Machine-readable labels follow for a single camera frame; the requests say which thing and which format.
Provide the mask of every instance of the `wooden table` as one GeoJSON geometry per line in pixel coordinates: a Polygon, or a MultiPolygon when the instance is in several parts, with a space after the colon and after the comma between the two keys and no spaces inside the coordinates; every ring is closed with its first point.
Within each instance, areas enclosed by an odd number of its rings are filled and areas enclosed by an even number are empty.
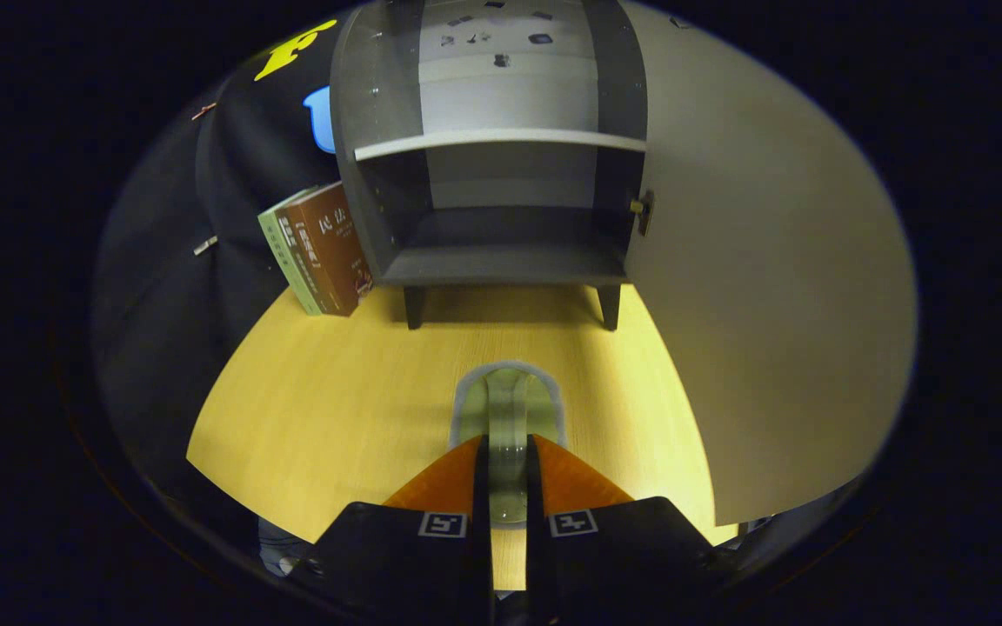
{"type": "MultiPolygon", "coordinates": [[[[664,496],[711,543],[713,499],[698,429],[647,309],[621,289],[605,332],[595,289],[429,289],[406,329],[401,290],[350,318],[310,318],[287,290],[219,374],[187,461],[243,506],[309,542],[343,507],[385,502],[446,452],[454,388],[476,366],[521,360],[562,389],[570,451],[632,497],[664,496]]],[[[498,590],[523,590],[524,531],[493,531],[498,590]]]]}

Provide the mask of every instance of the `sticker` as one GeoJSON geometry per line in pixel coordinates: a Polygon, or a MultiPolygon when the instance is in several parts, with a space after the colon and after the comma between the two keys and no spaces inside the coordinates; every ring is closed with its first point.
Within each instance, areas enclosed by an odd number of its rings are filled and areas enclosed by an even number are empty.
{"type": "Polygon", "coordinates": [[[593,522],[593,514],[591,514],[590,509],[556,514],[548,520],[551,523],[552,537],[571,537],[597,532],[597,524],[593,522]]]}
{"type": "Polygon", "coordinates": [[[418,535],[421,537],[461,539],[466,536],[466,515],[425,512],[425,519],[420,524],[418,535]]]}
{"type": "Polygon", "coordinates": [[[322,87],[304,98],[304,106],[312,110],[312,135],[315,145],[328,154],[335,154],[335,137],[331,130],[331,86],[322,87]]]}

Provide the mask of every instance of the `cabinet door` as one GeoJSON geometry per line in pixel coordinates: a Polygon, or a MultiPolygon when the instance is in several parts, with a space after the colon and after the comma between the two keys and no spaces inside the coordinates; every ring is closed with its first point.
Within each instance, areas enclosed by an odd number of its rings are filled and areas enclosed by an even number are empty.
{"type": "Polygon", "coordinates": [[[890,435],[918,326],[907,237],[859,148],[797,88],[621,4],[655,194],[625,272],[690,400],[716,523],[787,511],[858,476],[890,435]]]}

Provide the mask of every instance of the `gray cabinet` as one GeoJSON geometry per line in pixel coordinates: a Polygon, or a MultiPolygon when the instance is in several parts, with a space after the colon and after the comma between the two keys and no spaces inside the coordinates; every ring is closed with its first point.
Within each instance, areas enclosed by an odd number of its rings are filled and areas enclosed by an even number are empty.
{"type": "Polygon", "coordinates": [[[599,287],[627,280],[647,99],[615,1],[370,3],[331,75],[339,166],[374,278],[599,287]]]}

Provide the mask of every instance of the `brown book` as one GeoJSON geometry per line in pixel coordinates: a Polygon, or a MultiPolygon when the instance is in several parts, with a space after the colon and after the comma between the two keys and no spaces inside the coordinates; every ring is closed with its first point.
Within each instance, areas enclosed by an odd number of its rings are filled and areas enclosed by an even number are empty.
{"type": "Polygon", "coordinates": [[[350,316],[373,287],[343,183],[295,195],[283,213],[295,234],[294,257],[324,314],[350,316]]]}

